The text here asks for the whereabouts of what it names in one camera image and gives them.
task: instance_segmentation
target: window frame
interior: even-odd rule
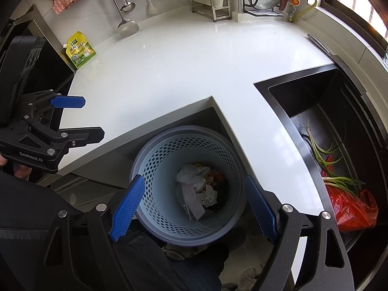
[[[338,0],[321,0],[321,7],[337,16],[362,36],[383,57],[388,42],[361,16]]]

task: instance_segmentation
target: shoe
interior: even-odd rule
[[[246,239],[246,232],[242,227],[231,229],[223,237],[216,240],[215,243],[220,243],[228,247],[229,251],[234,251],[242,246]]]

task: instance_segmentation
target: window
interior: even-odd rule
[[[368,0],[322,0],[321,6],[342,19],[384,56],[388,30]]]

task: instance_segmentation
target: red plastic bag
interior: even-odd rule
[[[372,228],[376,226],[379,208],[372,193],[367,189],[360,192],[360,198],[336,187],[326,186],[331,205],[336,215],[338,229],[341,232],[350,232]]]

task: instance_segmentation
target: blue gripper pad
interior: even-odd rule
[[[272,243],[275,243],[279,237],[276,216],[256,183],[251,176],[245,179],[245,191],[248,201],[264,236],[267,236]]]
[[[117,242],[120,236],[125,235],[133,215],[146,191],[146,182],[142,176],[135,177],[132,187],[125,194],[122,201],[112,215],[112,228],[109,231],[110,238]]]
[[[57,96],[50,101],[55,108],[82,108],[85,103],[82,96]]]

